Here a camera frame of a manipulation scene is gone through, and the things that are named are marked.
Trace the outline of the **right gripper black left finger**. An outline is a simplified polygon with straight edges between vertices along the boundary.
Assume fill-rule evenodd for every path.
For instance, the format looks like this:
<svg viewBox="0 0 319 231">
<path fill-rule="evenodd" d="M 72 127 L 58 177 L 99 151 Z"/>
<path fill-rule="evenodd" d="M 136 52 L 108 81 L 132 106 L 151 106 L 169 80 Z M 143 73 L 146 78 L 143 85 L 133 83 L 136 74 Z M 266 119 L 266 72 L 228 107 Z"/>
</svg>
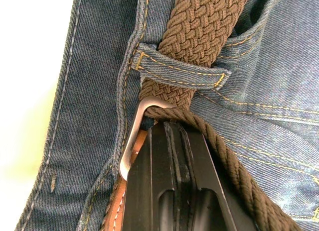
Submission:
<svg viewBox="0 0 319 231">
<path fill-rule="evenodd" d="M 182 230 L 180 125 L 149 129 L 128 172 L 122 230 Z"/>
</svg>

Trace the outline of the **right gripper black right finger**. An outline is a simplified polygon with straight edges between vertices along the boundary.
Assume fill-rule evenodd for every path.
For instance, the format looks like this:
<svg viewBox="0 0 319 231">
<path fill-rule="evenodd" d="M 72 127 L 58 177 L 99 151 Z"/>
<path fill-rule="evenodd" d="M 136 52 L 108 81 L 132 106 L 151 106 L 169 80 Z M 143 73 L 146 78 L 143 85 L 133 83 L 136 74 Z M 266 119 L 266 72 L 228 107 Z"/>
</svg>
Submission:
<svg viewBox="0 0 319 231">
<path fill-rule="evenodd" d="M 171 125 L 180 141 L 176 151 L 190 179 L 187 201 L 191 231 L 256 231 L 258 227 L 229 186 L 226 175 L 211 157 L 204 135 L 180 123 Z"/>
</svg>

